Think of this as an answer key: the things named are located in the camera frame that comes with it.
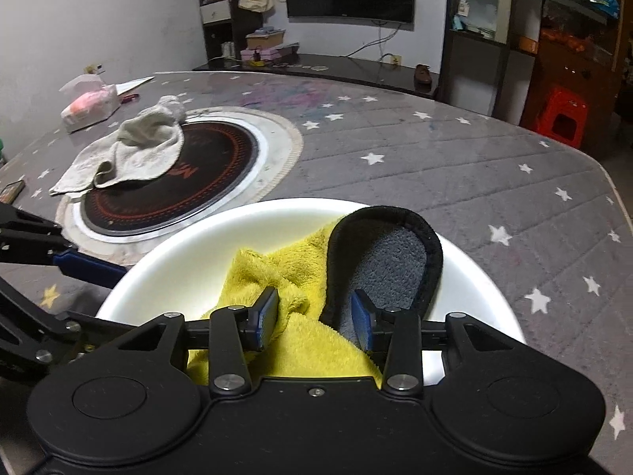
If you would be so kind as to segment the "black round induction cooktop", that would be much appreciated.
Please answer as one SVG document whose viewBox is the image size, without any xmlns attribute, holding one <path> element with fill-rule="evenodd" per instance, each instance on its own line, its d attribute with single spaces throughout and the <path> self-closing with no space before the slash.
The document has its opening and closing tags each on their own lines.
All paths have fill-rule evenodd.
<svg viewBox="0 0 633 475">
<path fill-rule="evenodd" d="M 150 181 L 127 181 L 89 191 L 81 217 L 96 233 L 125 237 L 161 230 L 218 203 L 252 171 L 255 136 L 236 124 L 187 123 L 176 163 Z"/>
</svg>

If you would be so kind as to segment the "stack of boxes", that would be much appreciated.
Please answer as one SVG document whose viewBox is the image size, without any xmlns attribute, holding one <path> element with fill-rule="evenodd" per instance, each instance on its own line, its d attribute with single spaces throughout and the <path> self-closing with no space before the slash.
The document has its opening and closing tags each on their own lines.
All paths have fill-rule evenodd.
<svg viewBox="0 0 633 475">
<path fill-rule="evenodd" d="M 263 27 L 247 34 L 240 58 L 245 62 L 276 62 L 295 55 L 298 50 L 299 43 L 288 41 L 284 29 Z"/>
</svg>

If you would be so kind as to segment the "red plastic stool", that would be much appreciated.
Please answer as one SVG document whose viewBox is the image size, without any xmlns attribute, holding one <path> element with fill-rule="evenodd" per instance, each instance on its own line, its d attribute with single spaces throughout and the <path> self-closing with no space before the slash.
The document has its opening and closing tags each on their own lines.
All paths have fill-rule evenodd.
<svg viewBox="0 0 633 475">
<path fill-rule="evenodd" d="M 536 114 L 535 132 L 579 149 L 588 116 L 589 105 L 580 95 L 571 89 L 553 85 Z"/>
</svg>

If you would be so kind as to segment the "grey-white rag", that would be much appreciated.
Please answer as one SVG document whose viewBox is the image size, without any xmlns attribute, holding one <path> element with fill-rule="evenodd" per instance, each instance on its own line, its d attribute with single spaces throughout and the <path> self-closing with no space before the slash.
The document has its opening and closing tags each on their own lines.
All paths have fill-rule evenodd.
<svg viewBox="0 0 633 475">
<path fill-rule="evenodd" d="M 80 151 L 49 193 L 81 193 L 162 176 L 180 156 L 184 121 L 186 110 L 176 95 L 159 98 L 156 105 Z"/>
</svg>

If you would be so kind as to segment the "dark wooden display cabinet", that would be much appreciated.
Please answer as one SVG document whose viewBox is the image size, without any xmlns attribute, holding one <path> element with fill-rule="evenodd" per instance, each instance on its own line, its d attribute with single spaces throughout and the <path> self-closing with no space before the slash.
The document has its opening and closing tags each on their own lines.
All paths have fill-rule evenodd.
<svg viewBox="0 0 633 475">
<path fill-rule="evenodd" d="M 603 156 L 620 88 L 632 0 L 542 0 L 538 49 L 520 125 L 535 132 L 535 117 L 553 85 L 571 89 L 589 105 L 579 150 Z"/>
</svg>

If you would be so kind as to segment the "tissue pack in plastic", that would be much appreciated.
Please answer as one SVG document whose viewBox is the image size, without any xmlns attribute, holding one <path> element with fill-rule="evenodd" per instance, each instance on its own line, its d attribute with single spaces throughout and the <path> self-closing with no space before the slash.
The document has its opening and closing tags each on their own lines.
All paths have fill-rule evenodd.
<svg viewBox="0 0 633 475">
<path fill-rule="evenodd" d="M 102 122 L 120 107 L 115 85 L 106 84 L 97 74 L 82 74 L 64 84 L 59 92 L 69 100 L 60 113 L 65 131 L 74 133 Z"/>
</svg>

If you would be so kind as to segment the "white ceramic bowl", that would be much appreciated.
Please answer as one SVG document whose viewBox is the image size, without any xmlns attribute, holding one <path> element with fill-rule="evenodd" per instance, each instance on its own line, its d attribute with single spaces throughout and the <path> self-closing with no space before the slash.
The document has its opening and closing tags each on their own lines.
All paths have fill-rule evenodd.
<svg viewBox="0 0 633 475">
<path fill-rule="evenodd" d="M 199 319 L 213 309 L 241 248 L 274 252 L 362 207 L 355 201 L 283 198 L 229 209 L 190 225 L 146 254 L 103 302 L 99 319 L 142 325 L 177 311 Z M 428 317 L 439 322 L 462 311 L 517 341 L 523 332 L 505 297 L 486 272 L 449 239 Z"/>
</svg>

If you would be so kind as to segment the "black TV cabinet shelf unit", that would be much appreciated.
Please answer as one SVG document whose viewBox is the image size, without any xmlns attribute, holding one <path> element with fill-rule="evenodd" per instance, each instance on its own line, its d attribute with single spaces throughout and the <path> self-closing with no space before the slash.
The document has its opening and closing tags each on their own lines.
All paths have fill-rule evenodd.
<svg viewBox="0 0 633 475">
<path fill-rule="evenodd" d="M 413 69 L 427 65 L 446 76 L 446 101 L 488 114 L 493 109 L 497 73 L 493 54 L 484 45 L 467 40 L 445 46 L 446 7 L 449 0 L 415 0 L 412 24 L 351 18 L 301 18 L 288 15 L 286 0 L 274 0 L 264 14 L 265 24 L 284 29 L 288 41 L 299 43 L 299 52 L 330 57 L 350 57 Z"/>
</svg>

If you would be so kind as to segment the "yellow microfiber cloth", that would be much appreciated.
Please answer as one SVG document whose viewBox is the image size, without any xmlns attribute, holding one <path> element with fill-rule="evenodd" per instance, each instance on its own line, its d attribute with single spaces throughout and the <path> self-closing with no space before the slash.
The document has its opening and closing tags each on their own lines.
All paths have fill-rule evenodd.
<svg viewBox="0 0 633 475">
<path fill-rule="evenodd" d="M 361 289 L 380 310 L 425 314 L 442 268 L 439 237 L 421 216 L 364 207 L 273 253 L 239 250 L 218 305 L 250 307 L 267 287 L 279 293 L 270 345 L 246 355 L 253 381 L 370 376 L 380 383 L 379 365 L 358 345 L 351 296 Z"/>
</svg>

